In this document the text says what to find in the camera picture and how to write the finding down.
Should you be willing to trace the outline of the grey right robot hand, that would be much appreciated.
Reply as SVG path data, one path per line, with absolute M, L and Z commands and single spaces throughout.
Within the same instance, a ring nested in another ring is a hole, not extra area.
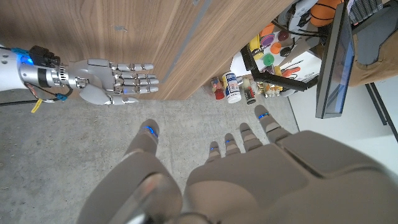
M 91 58 L 68 65 L 69 85 L 85 101 L 94 105 L 125 105 L 138 102 L 135 95 L 159 90 L 156 75 L 146 71 L 151 63 L 114 63 Z

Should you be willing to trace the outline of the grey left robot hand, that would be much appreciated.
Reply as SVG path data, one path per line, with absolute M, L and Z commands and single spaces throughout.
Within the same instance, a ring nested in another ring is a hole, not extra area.
M 396 223 L 397 175 L 313 131 L 292 134 L 258 105 L 269 143 L 239 127 L 226 154 L 210 144 L 184 189 L 156 158 L 159 126 L 148 119 L 121 162 L 87 198 L 78 223 Z

